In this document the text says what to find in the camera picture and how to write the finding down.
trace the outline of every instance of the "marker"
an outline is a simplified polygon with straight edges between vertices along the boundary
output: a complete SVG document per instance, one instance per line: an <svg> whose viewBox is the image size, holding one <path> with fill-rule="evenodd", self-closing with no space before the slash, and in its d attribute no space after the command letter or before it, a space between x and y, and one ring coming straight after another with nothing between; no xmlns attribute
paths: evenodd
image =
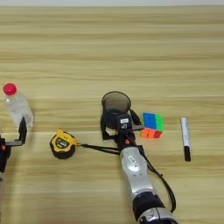
<svg viewBox="0 0 224 224"><path fill-rule="evenodd" d="M187 128L187 119L185 117L181 118L181 125L182 125L182 135L185 151L185 161L191 162L190 141Z"/></svg>

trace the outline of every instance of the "red cube face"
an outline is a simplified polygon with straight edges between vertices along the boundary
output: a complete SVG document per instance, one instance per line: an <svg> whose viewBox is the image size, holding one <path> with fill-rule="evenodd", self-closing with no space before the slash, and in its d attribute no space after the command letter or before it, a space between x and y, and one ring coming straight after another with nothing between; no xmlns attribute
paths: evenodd
<svg viewBox="0 0 224 224"><path fill-rule="evenodd" d="M160 136L162 135L162 131L156 130L155 132L155 138L160 138Z"/></svg>

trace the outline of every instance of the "green cube face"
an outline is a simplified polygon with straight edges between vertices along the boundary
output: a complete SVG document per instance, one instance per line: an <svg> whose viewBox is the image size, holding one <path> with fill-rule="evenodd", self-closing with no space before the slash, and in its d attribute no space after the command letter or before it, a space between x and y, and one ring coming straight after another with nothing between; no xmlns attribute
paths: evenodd
<svg viewBox="0 0 224 224"><path fill-rule="evenodd" d="M156 123L157 123L157 130L163 131L164 130L163 117L161 115L156 114Z"/></svg>

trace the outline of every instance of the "blue cube face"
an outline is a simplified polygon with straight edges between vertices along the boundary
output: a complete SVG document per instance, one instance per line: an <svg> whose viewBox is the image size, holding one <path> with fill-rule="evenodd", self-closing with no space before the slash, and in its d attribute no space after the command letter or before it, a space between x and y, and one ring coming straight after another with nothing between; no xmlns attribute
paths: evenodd
<svg viewBox="0 0 224 224"><path fill-rule="evenodd" d="M157 129L156 115L151 113L143 113L143 126L145 128Z"/></svg>

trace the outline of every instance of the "black cup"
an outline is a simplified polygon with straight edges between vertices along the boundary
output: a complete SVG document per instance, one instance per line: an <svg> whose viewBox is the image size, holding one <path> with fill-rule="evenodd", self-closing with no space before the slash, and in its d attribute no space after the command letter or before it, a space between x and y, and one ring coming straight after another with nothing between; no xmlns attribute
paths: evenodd
<svg viewBox="0 0 224 224"><path fill-rule="evenodd" d="M130 110L130 98L121 92L108 92L102 97L102 116L107 126L112 130L117 129L117 116L126 114Z"/></svg>

